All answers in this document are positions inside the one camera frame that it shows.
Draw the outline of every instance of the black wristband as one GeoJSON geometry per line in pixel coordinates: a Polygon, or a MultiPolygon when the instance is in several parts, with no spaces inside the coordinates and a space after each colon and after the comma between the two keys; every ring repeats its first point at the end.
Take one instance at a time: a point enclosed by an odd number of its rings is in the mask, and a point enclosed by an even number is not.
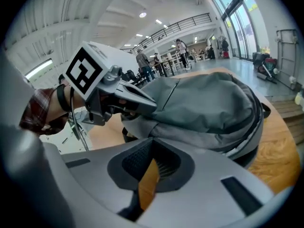
{"type": "Polygon", "coordinates": [[[65,85],[59,85],[57,87],[57,98],[62,110],[64,110],[65,112],[70,112],[71,107],[68,105],[65,97],[65,85]]]}

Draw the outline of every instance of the gray floor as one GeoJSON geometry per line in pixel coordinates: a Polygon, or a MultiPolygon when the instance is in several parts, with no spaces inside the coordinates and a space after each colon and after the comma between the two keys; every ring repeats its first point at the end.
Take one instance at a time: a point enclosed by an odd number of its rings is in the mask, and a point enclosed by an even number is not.
{"type": "Polygon", "coordinates": [[[187,72],[201,71],[216,67],[227,68],[228,70],[238,75],[243,83],[247,84],[251,88],[256,89],[264,96],[294,95],[294,92],[291,89],[280,82],[278,82],[276,85],[269,81],[264,81],[260,78],[257,78],[252,62],[239,59],[214,59],[191,64],[192,70],[187,72]]]}

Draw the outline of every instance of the black metal railing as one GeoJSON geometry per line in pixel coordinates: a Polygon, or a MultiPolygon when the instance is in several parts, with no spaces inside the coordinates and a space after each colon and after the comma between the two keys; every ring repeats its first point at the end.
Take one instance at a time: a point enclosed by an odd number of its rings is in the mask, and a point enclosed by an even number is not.
{"type": "Polygon", "coordinates": [[[178,31],[181,31],[183,29],[187,29],[189,27],[193,27],[196,25],[202,25],[206,23],[210,23],[211,18],[209,16],[209,13],[200,14],[194,17],[190,17],[184,20],[181,20],[175,24],[172,24],[168,26],[167,28],[161,29],[160,31],[157,31],[153,35],[151,35],[149,38],[143,40],[141,43],[138,44],[138,46],[134,47],[133,49],[123,49],[123,51],[130,51],[132,50],[135,54],[137,54],[137,50],[141,49],[144,50],[148,46],[158,42],[159,40],[172,35],[178,31]]]}

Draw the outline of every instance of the cable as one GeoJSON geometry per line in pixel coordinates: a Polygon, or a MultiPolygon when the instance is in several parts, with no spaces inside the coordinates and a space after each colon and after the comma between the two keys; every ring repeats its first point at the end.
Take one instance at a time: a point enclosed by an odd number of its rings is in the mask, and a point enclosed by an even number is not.
{"type": "Polygon", "coordinates": [[[75,118],[75,113],[74,113],[74,106],[73,106],[73,96],[74,96],[74,89],[71,88],[71,91],[70,91],[70,103],[71,103],[71,111],[72,111],[72,117],[73,117],[73,121],[74,121],[74,126],[75,126],[75,129],[76,129],[76,132],[85,148],[85,151],[89,151],[89,148],[86,144],[86,141],[83,137],[83,135],[81,134],[79,128],[78,128],[78,124],[77,124],[77,120],[75,118]]]}

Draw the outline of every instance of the hair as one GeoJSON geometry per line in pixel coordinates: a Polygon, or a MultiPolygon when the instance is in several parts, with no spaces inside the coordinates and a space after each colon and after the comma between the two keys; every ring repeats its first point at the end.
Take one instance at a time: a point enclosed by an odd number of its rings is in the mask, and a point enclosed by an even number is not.
{"type": "Polygon", "coordinates": [[[64,79],[65,79],[65,77],[63,76],[63,74],[61,74],[58,78],[58,82],[61,84],[61,81],[64,79]]]}

